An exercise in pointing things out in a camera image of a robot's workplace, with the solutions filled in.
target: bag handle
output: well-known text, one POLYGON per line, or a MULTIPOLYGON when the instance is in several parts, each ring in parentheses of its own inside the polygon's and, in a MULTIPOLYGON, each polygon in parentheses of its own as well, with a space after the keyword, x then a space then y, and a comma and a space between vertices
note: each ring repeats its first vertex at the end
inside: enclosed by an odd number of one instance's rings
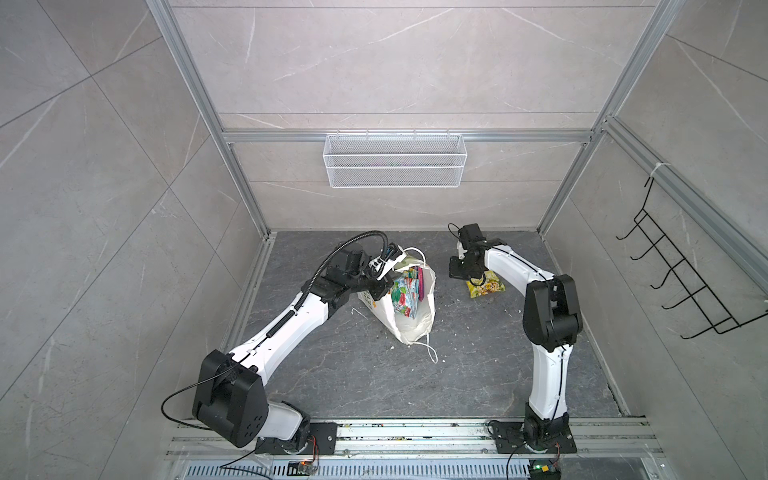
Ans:
POLYGON ((408 247, 408 248, 404 248, 404 249, 402 249, 402 251, 403 251, 403 252, 407 252, 408 250, 414 250, 414 251, 416 251, 416 252, 419 252, 420 254, 422 254, 422 263, 423 263, 424 265, 426 265, 426 264, 427 264, 427 257, 424 255, 424 252, 422 252, 421 250, 419 250, 419 249, 418 249, 418 248, 416 248, 416 247, 408 247))

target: black mounting plate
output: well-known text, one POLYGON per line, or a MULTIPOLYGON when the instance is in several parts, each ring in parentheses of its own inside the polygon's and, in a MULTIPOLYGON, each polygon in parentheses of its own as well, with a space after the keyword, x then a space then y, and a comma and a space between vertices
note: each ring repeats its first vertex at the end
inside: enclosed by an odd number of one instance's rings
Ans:
MULTIPOLYGON (((498 422, 491 421, 488 424, 488 432, 492 434, 496 444, 497 453, 529 453, 530 450, 523 447, 525 443, 522 432, 523 422, 498 422)), ((555 437, 546 439, 543 442, 543 452, 537 453, 558 453, 556 444, 560 444, 560 453, 576 453, 576 442, 573 440, 571 429, 566 427, 565 432, 555 437)))
MULTIPOLYGON (((336 430, 339 429, 337 423, 331 422, 311 422, 310 436, 314 435, 317 439, 317 449, 320 455, 333 455, 336 451, 336 430)), ((256 449, 255 453, 268 453, 270 455, 289 455, 283 447, 283 440, 264 439, 256 449)), ((299 455, 312 455, 312 441, 307 442, 307 447, 299 455)))

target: wire rack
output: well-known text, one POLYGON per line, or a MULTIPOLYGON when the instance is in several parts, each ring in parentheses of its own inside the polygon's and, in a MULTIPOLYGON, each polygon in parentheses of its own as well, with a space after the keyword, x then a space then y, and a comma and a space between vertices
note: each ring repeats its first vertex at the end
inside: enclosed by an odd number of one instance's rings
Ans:
POLYGON ((333 188, 458 187, 467 159, 460 134, 334 134, 323 148, 333 188))
POLYGON ((752 322, 754 322, 757 319, 761 319, 761 318, 763 318, 765 316, 768 316, 768 310, 767 310, 762 315, 756 316, 756 317, 754 317, 752 319, 749 319, 749 320, 747 320, 745 322, 740 322, 739 320, 736 319, 736 317, 733 316, 733 314, 727 309, 727 307, 725 305, 723 305, 723 302, 720 301, 720 298, 717 296, 717 294, 715 294, 715 292, 712 290, 712 288, 709 286, 709 284, 707 284, 707 282, 704 280, 704 278, 701 277, 701 275, 696 270, 694 265, 692 265, 688 261, 688 259, 683 255, 683 253, 680 251, 680 249, 677 248, 677 245, 675 245, 675 242, 673 242, 672 239, 669 238, 669 236, 664 232, 664 230, 661 229, 661 227, 656 222, 656 220, 654 220, 654 218, 645 209, 645 206, 648 203, 648 196, 650 195, 650 189, 653 187, 653 185, 654 185, 654 179, 652 177, 649 177, 648 180, 646 180, 645 185, 644 185, 644 187, 647 187, 648 190, 647 190, 647 192, 645 194, 645 200, 643 201, 643 207, 640 209, 639 212, 637 212, 637 215, 635 215, 634 219, 633 219, 634 227, 632 227, 632 230, 630 230, 629 233, 627 233, 623 237, 616 237, 616 238, 617 238, 617 240, 625 240, 635 230, 640 231, 645 236, 645 238, 650 242, 650 247, 648 247, 648 249, 645 250, 643 252, 643 254, 640 255, 639 257, 637 257, 637 258, 630 257, 630 258, 632 260, 640 260, 641 258, 643 258, 646 255, 648 255, 649 252, 651 252, 652 250, 655 250, 659 254, 659 257, 661 257, 661 259, 664 261, 664 263, 667 264, 667 268, 668 268, 667 274, 664 275, 664 279, 661 280, 661 283, 658 286, 651 285, 650 287, 655 289, 655 290, 659 290, 662 286, 664 286, 664 284, 667 282, 667 279, 670 276, 674 276, 675 278, 677 278, 677 281, 680 282, 680 285, 683 286, 683 289, 685 290, 685 293, 687 294, 682 300, 680 300, 679 302, 675 303, 674 305, 672 305, 672 306, 664 306, 664 305, 662 305, 661 308, 663 308, 665 310, 672 310, 676 306, 679 306, 682 303, 684 303, 684 302, 686 302, 688 300, 691 300, 693 303, 696 304, 696 307, 698 308, 698 310, 701 312, 701 314, 707 320, 707 323, 709 323, 708 327, 702 329, 698 333, 694 333, 691 336, 680 335, 680 337, 682 337, 684 339, 693 339, 693 338, 696 338, 697 336, 701 335, 702 333, 709 332, 710 330, 714 330, 716 333, 719 333, 720 335, 722 335, 724 333, 730 332, 731 330, 734 330, 734 329, 740 328, 742 326, 745 326, 748 323, 752 323, 752 322), (650 234, 647 231, 647 228, 643 227, 643 225, 642 225, 643 222, 647 222, 647 225, 649 227, 652 224, 661 233, 660 237, 658 237, 656 240, 652 240, 650 234), (678 260, 678 261, 672 260, 667 255, 665 255, 664 252, 661 251, 661 249, 659 249, 659 243, 662 240, 664 240, 664 239, 666 239, 667 242, 672 246, 674 251, 677 252, 678 255, 680 255, 681 260, 678 260), (694 289, 689 284, 686 284, 686 282, 683 281, 683 278, 679 274, 679 269, 683 268, 684 266, 686 266, 692 272, 694 272, 695 277, 698 279, 698 281, 701 283, 702 286, 694 289), (695 297, 697 294, 700 294, 700 293, 709 293, 717 301, 717 303, 720 304, 720 307, 725 312, 725 318, 713 321, 710 318, 710 315, 707 315, 707 312, 704 311, 704 308, 701 306, 701 302, 699 300, 697 300, 697 298, 695 297))

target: white bag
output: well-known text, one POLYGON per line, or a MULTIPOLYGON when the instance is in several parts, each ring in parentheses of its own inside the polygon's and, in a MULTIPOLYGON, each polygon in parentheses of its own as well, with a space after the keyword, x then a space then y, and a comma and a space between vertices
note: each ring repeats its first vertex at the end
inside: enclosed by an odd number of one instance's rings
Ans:
POLYGON ((415 318, 395 311, 395 307, 392 305, 392 289, 385 293, 381 300, 378 301, 375 301, 368 292, 359 292, 357 296, 400 342, 406 345, 426 346, 429 350, 429 358, 434 363, 437 363, 437 352, 429 346, 429 332, 432 331, 432 324, 435 322, 435 271, 427 265, 426 258, 421 250, 415 247, 403 249, 403 251, 408 250, 419 252, 422 259, 419 260, 407 256, 401 263, 397 264, 395 271, 405 272, 412 266, 418 266, 422 269, 424 275, 424 300, 419 302, 415 318), (423 336, 427 337, 426 343, 418 342, 417 340, 423 336))

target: black hook rack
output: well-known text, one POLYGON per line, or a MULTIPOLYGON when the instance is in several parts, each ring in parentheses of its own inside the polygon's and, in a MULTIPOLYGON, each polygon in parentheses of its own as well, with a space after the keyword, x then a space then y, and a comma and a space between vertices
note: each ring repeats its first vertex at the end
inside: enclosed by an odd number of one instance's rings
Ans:
POLYGON ((654 290, 659 290, 667 282, 667 279, 670 277, 670 275, 674 275, 675 278, 677 278, 677 281, 680 282, 680 285, 683 286, 683 288, 685 289, 685 292, 687 293, 687 295, 682 300, 680 300, 679 302, 675 303, 673 306, 664 306, 664 305, 662 305, 661 308, 663 308, 665 310, 672 310, 674 307, 679 306, 681 303, 685 302, 686 300, 692 300, 696 304, 696 307, 699 309, 701 314, 704 316, 705 319, 707 319, 707 322, 710 324, 710 326, 708 326, 707 328, 701 330, 698 333, 695 333, 695 334, 693 334, 691 336, 680 335, 680 337, 683 338, 683 339, 693 339, 693 338, 701 335, 702 333, 709 332, 710 330, 714 330, 716 333, 722 335, 724 333, 730 332, 733 329, 737 329, 737 328, 740 328, 742 326, 745 326, 748 323, 752 323, 752 322, 754 322, 757 319, 761 319, 761 318, 763 318, 765 316, 768 316, 768 310, 766 310, 766 312, 763 315, 756 316, 756 317, 754 317, 752 319, 747 320, 746 322, 739 322, 739 320, 737 320, 733 316, 733 314, 727 309, 727 307, 725 305, 723 305, 723 302, 720 301, 720 298, 710 288, 709 284, 707 284, 707 282, 704 280, 704 278, 701 277, 701 275, 696 270, 696 268, 693 265, 691 265, 691 263, 688 261, 688 259, 685 257, 685 255, 683 255, 683 253, 680 251, 680 249, 677 248, 677 245, 675 245, 675 243, 672 241, 672 239, 669 238, 669 236, 664 232, 664 230, 662 230, 662 228, 659 226, 659 224, 656 222, 656 220, 654 220, 654 218, 648 213, 648 211, 645 210, 645 206, 648 203, 648 196, 650 195, 650 189, 653 187, 653 185, 654 185, 654 179, 652 177, 649 177, 648 180, 646 180, 645 185, 643 186, 643 187, 648 187, 648 190, 647 190, 647 192, 645 194, 645 200, 643 201, 643 207, 640 209, 639 212, 637 212, 637 215, 635 215, 634 219, 632 220, 634 222, 634 227, 632 227, 632 230, 630 230, 629 233, 627 233, 623 237, 616 237, 616 239, 617 240, 624 240, 627 237, 629 237, 632 234, 632 232, 634 232, 635 230, 639 230, 640 232, 642 232, 643 235, 650 242, 650 247, 648 247, 648 249, 645 250, 643 252, 643 254, 640 255, 639 257, 637 257, 637 258, 630 257, 630 258, 632 260, 639 260, 639 259, 645 257, 652 250, 656 250, 656 252, 659 254, 659 257, 661 257, 661 259, 664 261, 665 264, 667 264, 667 267, 669 268, 669 270, 667 270, 667 274, 664 275, 664 279, 661 280, 661 283, 658 286, 651 285, 650 287, 653 288, 654 290), (650 235, 648 234, 648 232, 641 225, 641 223, 644 220, 646 220, 646 219, 648 219, 651 223, 653 223, 653 225, 658 229, 658 231, 661 232, 661 236, 659 238, 657 238, 656 240, 652 240, 650 238, 650 235), (658 244, 659 244, 659 242, 661 242, 665 238, 667 239, 669 244, 672 245, 672 247, 675 249, 675 251, 677 251, 677 253, 680 255, 682 260, 677 261, 674 264, 672 264, 671 261, 666 256, 664 256, 664 253, 659 249, 658 244), (678 273, 677 273, 677 271, 675 269, 678 268, 679 266, 683 265, 683 264, 686 264, 691 269, 691 271, 693 271, 696 274, 696 277, 703 284, 702 287, 700 287, 700 288, 698 288, 696 290, 691 291, 691 289, 688 287, 688 285, 685 284, 683 279, 680 278, 680 275, 678 275, 678 273), (695 295, 697 295, 698 293, 703 292, 704 290, 706 290, 709 293, 711 293, 712 297, 714 297, 714 299, 720 304, 720 306, 723 308, 723 310, 725 311, 725 313, 727 315, 726 318, 724 318, 722 320, 719 320, 719 321, 716 321, 716 322, 713 322, 712 319, 707 315, 707 313, 704 312, 704 309, 702 308, 700 303, 695 298, 695 295), (729 320, 732 320, 735 323, 735 325, 733 325, 733 326, 722 326, 725 322, 727 322, 729 320))

